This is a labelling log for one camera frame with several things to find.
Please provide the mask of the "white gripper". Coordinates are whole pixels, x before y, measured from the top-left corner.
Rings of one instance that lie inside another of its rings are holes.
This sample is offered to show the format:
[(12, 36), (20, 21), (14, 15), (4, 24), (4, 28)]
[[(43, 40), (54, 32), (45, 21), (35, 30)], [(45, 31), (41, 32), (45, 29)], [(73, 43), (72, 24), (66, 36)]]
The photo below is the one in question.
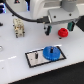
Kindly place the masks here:
[(68, 23), (67, 29), (73, 31), (73, 21), (79, 18), (79, 10), (75, 9), (73, 12), (65, 11), (63, 8), (49, 9), (48, 14), (44, 19), (44, 23), (49, 25), (45, 32), (46, 35), (51, 33), (52, 26), (62, 23)]

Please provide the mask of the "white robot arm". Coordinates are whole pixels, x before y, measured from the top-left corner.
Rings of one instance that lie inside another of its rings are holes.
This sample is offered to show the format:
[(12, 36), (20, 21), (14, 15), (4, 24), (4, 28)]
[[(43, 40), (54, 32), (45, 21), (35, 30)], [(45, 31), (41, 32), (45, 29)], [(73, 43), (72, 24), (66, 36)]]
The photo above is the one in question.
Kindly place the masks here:
[(30, 0), (30, 15), (43, 18), (45, 34), (49, 35), (53, 25), (71, 23), (84, 15), (84, 0)]

